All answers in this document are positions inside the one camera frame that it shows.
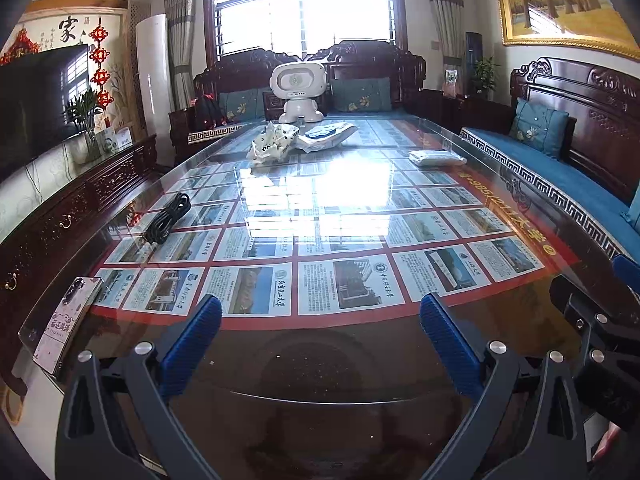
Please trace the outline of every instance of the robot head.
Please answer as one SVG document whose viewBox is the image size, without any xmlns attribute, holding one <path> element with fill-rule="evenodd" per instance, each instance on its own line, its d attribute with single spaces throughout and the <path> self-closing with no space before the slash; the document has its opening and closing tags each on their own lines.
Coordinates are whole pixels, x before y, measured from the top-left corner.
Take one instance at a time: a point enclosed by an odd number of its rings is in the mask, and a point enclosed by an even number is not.
<svg viewBox="0 0 640 480">
<path fill-rule="evenodd" d="M 326 70 L 315 61 L 297 61 L 277 66 L 269 85 L 280 99 L 309 99 L 326 90 Z"/>
</svg>

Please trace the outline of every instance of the green plant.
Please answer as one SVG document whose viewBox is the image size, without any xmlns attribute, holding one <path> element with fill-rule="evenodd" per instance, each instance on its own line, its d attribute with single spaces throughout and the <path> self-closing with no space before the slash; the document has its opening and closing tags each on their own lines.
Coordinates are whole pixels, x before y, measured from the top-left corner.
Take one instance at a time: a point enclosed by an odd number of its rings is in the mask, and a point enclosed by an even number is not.
<svg viewBox="0 0 640 480">
<path fill-rule="evenodd" d="M 98 106 L 97 96 L 93 88 L 66 102 L 64 115 L 69 123 L 76 125 L 80 132 L 90 132 L 94 128 L 94 115 L 102 112 Z"/>
<path fill-rule="evenodd" d="M 494 57 L 481 57 L 476 61 L 476 72 L 472 81 L 476 87 L 476 92 L 486 94 L 489 90 L 495 90 L 495 68 L 500 66 L 494 63 Z"/>
</svg>

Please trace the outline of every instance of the teal pillow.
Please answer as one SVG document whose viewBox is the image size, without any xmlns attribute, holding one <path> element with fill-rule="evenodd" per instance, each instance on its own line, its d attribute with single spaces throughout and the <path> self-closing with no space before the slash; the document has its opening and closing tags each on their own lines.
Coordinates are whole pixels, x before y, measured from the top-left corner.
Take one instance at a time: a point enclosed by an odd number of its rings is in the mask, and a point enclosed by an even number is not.
<svg viewBox="0 0 640 480">
<path fill-rule="evenodd" d="M 631 202 L 631 206 L 629 206 L 629 212 L 623 213 L 622 218 L 629 222 L 631 227 L 640 233 L 640 186 L 636 189 L 636 195 Z"/>
<path fill-rule="evenodd" d="M 339 112 L 390 112 L 391 84 L 381 79 L 332 79 L 334 107 Z"/>
<path fill-rule="evenodd" d="M 227 119 L 235 123 L 251 121 L 257 118 L 257 97 L 257 88 L 239 92 L 221 92 L 220 109 Z M 264 106 L 262 106 L 262 116 L 264 117 Z"/>
<path fill-rule="evenodd" d="M 258 88 L 257 101 L 255 102 L 255 116 L 257 119 L 264 119 L 264 97 L 262 94 L 271 91 L 271 88 L 268 86 L 265 88 Z"/>
<path fill-rule="evenodd" d="M 518 98 L 516 117 L 509 136 L 551 158 L 558 158 L 568 120 L 567 112 Z"/>
</svg>

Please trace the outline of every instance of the glass tabletop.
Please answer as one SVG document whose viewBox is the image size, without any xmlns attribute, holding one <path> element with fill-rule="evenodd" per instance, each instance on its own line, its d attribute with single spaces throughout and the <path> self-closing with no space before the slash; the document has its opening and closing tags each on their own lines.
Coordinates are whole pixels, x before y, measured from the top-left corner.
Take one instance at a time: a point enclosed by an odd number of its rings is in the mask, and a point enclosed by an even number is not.
<svg viewBox="0 0 640 480">
<path fill-rule="evenodd" d="M 79 351 L 126 355 L 213 294 L 221 331 L 171 406 L 223 478 L 411 479 L 468 409 L 420 328 L 423 295 L 527 356 L 577 354 L 549 298 L 558 274 L 633 319 L 636 300 L 604 252 L 509 168 L 426 120 L 350 122 L 358 131 L 340 146 L 278 165 L 249 166 L 264 127 L 249 125 L 175 168 L 66 263 L 23 343 L 34 351 L 74 277 L 103 279 L 64 388 Z M 415 149 L 466 164 L 420 170 Z M 146 243 L 177 192 L 191 210 L 162 246 Z"/>
</svg>

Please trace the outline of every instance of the white robot toy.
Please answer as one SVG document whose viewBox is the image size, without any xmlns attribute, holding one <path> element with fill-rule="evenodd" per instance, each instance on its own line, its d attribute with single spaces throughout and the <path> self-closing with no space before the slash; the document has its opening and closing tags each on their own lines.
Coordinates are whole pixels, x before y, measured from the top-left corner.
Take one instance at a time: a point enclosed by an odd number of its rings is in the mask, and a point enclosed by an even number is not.
<svg viewBox="0 0 640 480">
<path fill-rule="evenodd" d="M 321 63 L 297 61 L 277 66 L 269 85 L 276 97 L 288 99 L 280 116 L 281 123 L 295 123 L 299 117 L 304 117 L 307 123 L 324 119 L 312 99 L 326 90 L 326 70 Z"/>
</svg>

